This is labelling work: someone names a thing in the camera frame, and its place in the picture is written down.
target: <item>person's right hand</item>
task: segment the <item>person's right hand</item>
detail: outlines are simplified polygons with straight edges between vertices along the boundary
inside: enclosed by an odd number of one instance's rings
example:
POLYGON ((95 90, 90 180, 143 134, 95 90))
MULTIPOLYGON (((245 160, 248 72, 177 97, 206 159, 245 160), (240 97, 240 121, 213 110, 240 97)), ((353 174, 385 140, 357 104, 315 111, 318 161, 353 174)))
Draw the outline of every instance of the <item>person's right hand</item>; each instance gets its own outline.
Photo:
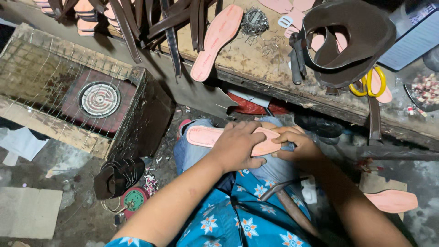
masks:
POLYGON ((310 173, 312 165, 322 161, 329 161, 301 127, 277 127, 271 130, 280 134, 278 138, 271 140, 273 143, 278 144, 288 141, 295 143, 297 146, 293 152, 279 150, 272 153, 272 157, 293 161, 299 169, 310 173))

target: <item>red cloth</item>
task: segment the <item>red cloth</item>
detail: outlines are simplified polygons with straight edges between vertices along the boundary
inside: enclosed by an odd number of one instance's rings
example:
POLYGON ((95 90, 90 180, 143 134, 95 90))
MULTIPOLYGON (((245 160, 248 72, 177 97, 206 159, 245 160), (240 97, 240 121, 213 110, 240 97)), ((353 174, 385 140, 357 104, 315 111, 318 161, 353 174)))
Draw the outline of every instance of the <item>red cloth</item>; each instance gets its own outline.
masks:
MULTIPOLYGON (((232 109, 239 113, 246 113, 246 114, 253 114, 253 115, 266 115, 266 112, 264 108, 260 105, 257 105, 253 102, 250 102, 246 99, 243 99, 241 97, 238 97, 232 93, 227 93, 227 95, 235 102, 237 102, 238 106, 232 106, 232 109)), ((285 101, 281 101, 278 99, 273 98, 269 105, 268 109, 273 114, 287 114, 290 111, 287 109, 287 103, 285 101)))

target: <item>white buckle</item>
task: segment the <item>white buckle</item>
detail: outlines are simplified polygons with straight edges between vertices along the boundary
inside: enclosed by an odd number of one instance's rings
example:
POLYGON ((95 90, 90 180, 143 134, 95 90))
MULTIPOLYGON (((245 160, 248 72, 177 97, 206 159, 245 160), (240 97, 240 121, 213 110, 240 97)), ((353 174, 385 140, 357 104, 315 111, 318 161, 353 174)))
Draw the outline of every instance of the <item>white buckle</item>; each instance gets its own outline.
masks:
POLYGON ((287 28, 287 27, 291 26, 291 24, 293 24, 293 18, 291 18, 291 17, 289 17, 289 16, 287 16, 287 15, 284 15, 284 16, 282 16, 282 17, 279 19, 279 21, 277 21, 277 23, 278 23, 281 27, 283 27, 283 28, 287 28))

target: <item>yellow scissors handle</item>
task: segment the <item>yellow scissors handle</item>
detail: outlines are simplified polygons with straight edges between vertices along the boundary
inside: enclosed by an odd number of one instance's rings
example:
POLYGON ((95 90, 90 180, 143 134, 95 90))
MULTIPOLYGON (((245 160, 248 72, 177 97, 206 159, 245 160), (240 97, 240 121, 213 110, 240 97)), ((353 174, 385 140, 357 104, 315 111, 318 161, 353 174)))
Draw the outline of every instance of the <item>yellow scissors handle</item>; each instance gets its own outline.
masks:
POLYGON ((369 95, 371 97, 378 97, 381 94, 384 93, 384 90, 386 88, 386 80, 385 80, 385 75, 383 73, 383 71, 381 70, 380 67, 376 66, 375 68, 372 68, 371 70, 369 70, 369 72, 367 73, 367 75, 363 76, 363 78, 361 78, 361 83, 363 84, 363 92, 359 92, 357 89, 355 89, 353 84, 349 85, 349 89, 352 91, 352 93, 356 96, 365 96, 365 95, 369 95), (378 91, 377 94, 372 93, 372 71, 376 70, 378 75, 380 76, 381 79, 381 87, 380 90, 378 91))
POLYGON ((365 96, 367 95, 367 91, 366 91, 366 76, 363 76, 363 78, 361 78, 361 83, 363 84, 363 92, 358 91, 357 89, 355 89, 354 84, 349 84, 349 89, 352 91, 352 93, 356 96, 365 96))
POLYGON ((376 66, 375 68, 371 69, 368 73, 367 73, 367 93, 369 94, 369 96, 371 97, 378 97, 381 96, 381 94, 384 93, 385 87, 386 87, 386 81, 385 81, 385 75, 383 73, 383 71, 381 70, 380 67, 376 66), (378 73, 378 75, 380 76, 381 79, 381 87, 380 87, 380 91, 378 91, 377 94, 372 93, 372 70, 375 69, 378 73))

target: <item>paper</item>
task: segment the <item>paper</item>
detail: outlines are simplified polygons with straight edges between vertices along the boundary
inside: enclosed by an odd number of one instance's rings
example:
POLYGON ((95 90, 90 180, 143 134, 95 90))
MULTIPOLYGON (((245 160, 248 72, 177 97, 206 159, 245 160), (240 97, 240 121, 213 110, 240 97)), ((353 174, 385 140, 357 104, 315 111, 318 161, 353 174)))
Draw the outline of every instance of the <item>paper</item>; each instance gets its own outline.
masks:
POLYGON ((439 11, 419 23, 384 53, 378 62, 400 70, 439 44, 439 11))
POLYGON ((52 239, 62 191, 0 188, 0 236, 52 239))
POLYGON ((14 152, 7 153, 6 158, 3 160, 3 164, 9 167, 14 167, 17 164, 18 156, 19 155, 14 152))
POLYGON ((8 130, 7 135, 0 140, 0 147, 32 161, 47 142, 38 140, 28 128, 23 127, 15 131, 8 130))

